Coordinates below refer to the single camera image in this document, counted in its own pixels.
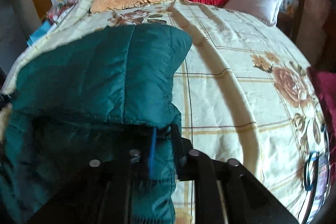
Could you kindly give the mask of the white pillow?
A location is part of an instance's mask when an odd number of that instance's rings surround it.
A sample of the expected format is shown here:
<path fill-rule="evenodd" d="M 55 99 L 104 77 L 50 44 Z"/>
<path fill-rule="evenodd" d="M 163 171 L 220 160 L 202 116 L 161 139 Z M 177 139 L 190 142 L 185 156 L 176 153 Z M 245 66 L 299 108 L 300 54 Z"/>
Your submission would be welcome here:
<path fill-rule="evenodd" d="M 225 9 L 245 12 L 253 15 L 267 26 L 277 24 L 278 13 L 283 0 L 229 0 Z"/>

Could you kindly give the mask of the cream floral bed quilt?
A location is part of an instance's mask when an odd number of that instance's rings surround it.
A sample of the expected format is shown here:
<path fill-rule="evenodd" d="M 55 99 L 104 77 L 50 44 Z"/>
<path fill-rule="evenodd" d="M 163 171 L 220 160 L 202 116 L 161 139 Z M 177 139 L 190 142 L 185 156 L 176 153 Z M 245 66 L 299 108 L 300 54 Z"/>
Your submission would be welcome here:
<path fill-rule="evenodd" d="M 181 136 L 210 158 L 235 158 L 284 206 L 295 223 L 319 211 L 304 179 L 319 156 L 328 164 L 325 118 L 308 76 L 309 61 L 277 27 L 252 15 L 187 0 L 91 12 L 80 0 L 54 30 L 15 61 L 1 90 L 1 166 L 11 94 L 20 70 L 42 53 L 105 27 L 161 24 L 187 32 L 192 45 L 174 73 Z M 175 170 L 173 223 L 196 220 L 195 183 Z"/>

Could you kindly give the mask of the dark red velvet blanket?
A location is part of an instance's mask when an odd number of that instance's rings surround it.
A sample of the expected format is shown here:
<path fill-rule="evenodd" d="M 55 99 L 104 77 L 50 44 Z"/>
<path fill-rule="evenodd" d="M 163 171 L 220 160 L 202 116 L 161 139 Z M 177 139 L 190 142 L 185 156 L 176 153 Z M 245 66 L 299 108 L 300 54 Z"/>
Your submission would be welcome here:
<path fill-rule="evenodd" d="M 322 107 L 329 134 L 330 161 L 335 164 L 335 73 L 318 71 L 312 67 L 308 67 L 307 73 Z"/>

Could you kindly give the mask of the dark green quilted jacket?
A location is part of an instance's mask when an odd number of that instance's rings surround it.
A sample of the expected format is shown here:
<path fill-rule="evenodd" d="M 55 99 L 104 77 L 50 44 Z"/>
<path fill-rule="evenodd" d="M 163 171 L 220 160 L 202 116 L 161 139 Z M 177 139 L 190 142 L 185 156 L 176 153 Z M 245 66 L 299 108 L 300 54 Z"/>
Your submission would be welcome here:
<path fill-rule="evenodd" d="M 145 176 L 135 181 L 134 223 L 173 223 L 175 166 L 171 125 L 174 73 L 192 45 L 187 32 L 161 24 L 105 27 L 35 57 L 19 72 L 4 133 L 1 203 L 25 223 L 73 179 L 84 194 L 92 160 L 138 149 Z M 153 178 L 147 158 L 157 128 Z"/>

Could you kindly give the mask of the light blue cloth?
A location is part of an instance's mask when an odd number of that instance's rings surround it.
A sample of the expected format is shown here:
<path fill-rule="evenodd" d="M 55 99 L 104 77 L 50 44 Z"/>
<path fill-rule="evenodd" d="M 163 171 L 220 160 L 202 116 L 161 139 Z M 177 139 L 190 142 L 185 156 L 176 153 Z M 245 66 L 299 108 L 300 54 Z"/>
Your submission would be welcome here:
<path fill-rule="evenodd" d="M 38 39 L 40 39 L 43 35 L 45 35 L 52 25 L 50 24 L 50 21 L 47 19 L 45 20 L 40 27 L 38 27 L 27 40 L 27 45 L 30 47 L 33 45 L 34 42 L 36 42 Z"/>

